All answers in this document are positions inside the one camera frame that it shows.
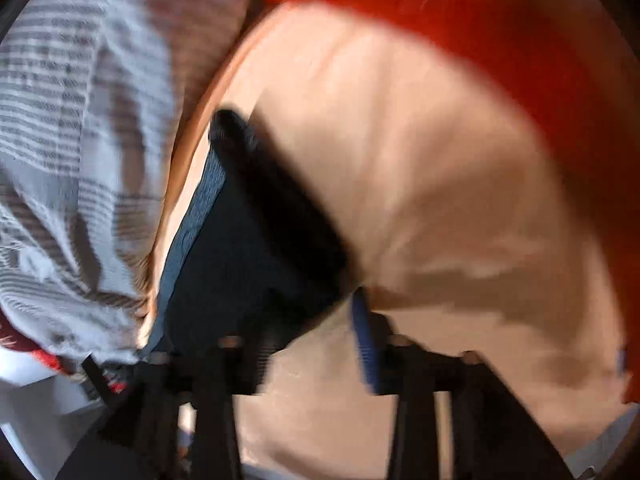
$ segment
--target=beige fabric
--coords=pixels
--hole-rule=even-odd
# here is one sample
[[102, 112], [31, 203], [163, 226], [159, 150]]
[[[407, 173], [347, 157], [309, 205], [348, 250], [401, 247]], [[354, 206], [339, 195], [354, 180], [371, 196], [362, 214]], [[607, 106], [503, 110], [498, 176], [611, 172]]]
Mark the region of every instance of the beige fabric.
[[[435, 351], [484, 352], [563, 451], [623, 411], [598, 248], [536, 127], [480, 73], [352, 14], [283, 6], [211, 89], [205, 117], [219, 101], [260, 114], [400, 332]], [[168, 194], [165, 250], [202, 174], [205, 126], [194, 122], [184, 189]], [[251, 462], [384, 476], [392, 401], [360, 383], [347, 305], [276, 356], [264, 394], [238, 407]]]

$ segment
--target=white and gray striped cloth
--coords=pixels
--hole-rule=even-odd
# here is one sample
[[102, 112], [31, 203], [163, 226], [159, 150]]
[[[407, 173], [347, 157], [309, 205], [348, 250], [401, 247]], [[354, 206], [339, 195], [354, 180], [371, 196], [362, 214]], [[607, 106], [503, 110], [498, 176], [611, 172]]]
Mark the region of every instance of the white and gray striped cloth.
[[180, 124], [248, 0], [30, 0], [0, 44], [0, 306], [44, 349], [135, 359]]

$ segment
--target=maroon fabric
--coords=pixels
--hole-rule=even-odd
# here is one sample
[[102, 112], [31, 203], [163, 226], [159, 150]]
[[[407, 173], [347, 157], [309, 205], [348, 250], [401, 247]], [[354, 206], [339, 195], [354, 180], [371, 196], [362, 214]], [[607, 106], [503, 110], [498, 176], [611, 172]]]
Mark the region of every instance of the maroon fabric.
[[33, 352], [40, 346], [27, 336], [18, 332], [6, 318], [0, 308], [0, 346], [16, 352]]

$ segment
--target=black fabric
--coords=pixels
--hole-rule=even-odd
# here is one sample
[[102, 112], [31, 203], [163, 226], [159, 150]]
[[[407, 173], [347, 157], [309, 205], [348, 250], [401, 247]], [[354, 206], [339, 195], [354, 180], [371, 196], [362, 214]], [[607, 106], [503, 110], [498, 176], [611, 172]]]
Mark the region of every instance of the black fabric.
[[210, 142], [226, 180], [180, 270], [165, 334], [181, 355], [239, 334], [261, 359], [344, 295], [347, 258], [253, 127], [220, 110]]

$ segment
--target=tan garment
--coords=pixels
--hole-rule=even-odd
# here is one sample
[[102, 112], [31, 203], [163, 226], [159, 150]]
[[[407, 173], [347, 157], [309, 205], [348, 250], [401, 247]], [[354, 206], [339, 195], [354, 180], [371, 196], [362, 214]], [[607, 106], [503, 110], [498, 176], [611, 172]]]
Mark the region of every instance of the tan garment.
[[[622, 413], [618, 319], [598, 248], [535, 125], [473, 67], [347, 12], [278, 8], [201, 103], [170, 181], [158, 272], [221, 102], [260, 114], [350, 246], [372, 307], [400, 332], [435, 351], [484, 352], [562, 451]], [[238, 407], [250, 462], [384, 476], [392, 400], [366, 394], [347, 306], [278, 354], [264, 394]]]

